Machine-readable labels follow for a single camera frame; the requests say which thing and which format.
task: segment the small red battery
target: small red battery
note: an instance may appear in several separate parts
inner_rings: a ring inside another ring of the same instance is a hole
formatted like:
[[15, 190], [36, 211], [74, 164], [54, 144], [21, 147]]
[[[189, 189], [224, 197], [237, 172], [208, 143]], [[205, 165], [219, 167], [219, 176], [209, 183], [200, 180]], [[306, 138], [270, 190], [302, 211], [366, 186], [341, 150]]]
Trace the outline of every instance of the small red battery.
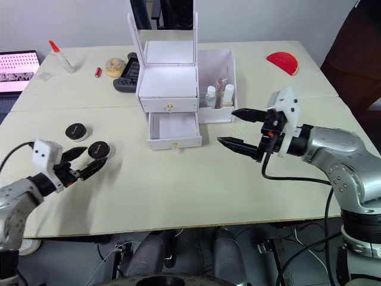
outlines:
[[102, 69], [100, 67], [96, 68], [95, 77], [100, 77], [102, 74]]

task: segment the laptop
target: laptop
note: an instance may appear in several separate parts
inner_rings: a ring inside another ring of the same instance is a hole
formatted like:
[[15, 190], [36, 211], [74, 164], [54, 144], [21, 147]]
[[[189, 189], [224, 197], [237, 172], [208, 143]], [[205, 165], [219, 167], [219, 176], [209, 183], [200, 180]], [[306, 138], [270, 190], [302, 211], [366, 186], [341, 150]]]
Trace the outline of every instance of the laptop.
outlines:
[[36, 51], [0, 52], [0, 123], [39, 66]]

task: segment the donut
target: donut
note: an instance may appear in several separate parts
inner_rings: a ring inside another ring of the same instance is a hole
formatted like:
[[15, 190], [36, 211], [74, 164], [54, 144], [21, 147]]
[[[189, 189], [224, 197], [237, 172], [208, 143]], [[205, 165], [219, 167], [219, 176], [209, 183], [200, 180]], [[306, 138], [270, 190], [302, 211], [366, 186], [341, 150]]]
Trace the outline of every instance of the donut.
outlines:
[[110, 58], [106, 63], [106, 73], [111, 77], [120, 77], [126, 63], [120, 58]]

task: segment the drawer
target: drawer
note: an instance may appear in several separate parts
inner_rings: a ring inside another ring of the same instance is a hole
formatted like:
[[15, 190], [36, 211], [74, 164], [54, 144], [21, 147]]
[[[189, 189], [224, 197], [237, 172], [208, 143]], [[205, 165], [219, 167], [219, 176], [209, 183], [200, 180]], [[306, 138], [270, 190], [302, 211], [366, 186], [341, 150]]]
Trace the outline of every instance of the drawer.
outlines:
[[145, 113], [196, 112], [197, 98], [141, 98]]
[[149, 113], [148, 124], [152, 150], [201, 146], [197, 113]]

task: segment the glue bottle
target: glue bottle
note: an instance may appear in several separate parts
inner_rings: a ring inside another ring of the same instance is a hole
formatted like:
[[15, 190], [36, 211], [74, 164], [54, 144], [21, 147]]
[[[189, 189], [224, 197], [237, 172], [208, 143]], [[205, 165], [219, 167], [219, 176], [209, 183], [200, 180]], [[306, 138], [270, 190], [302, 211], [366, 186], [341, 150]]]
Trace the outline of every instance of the glue bottle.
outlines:
[[58, 60], [61, 62], [62, 66], [68, 73], [74, 73], [76, 70], [71, 66], [71, 64], [68, 62], [64, 54], [60, 51], [60, 49], [56, 46], [56, 44], [50, 40], [49, 41], [50, 46], [52, 46], [52, 49], [57, 56]]

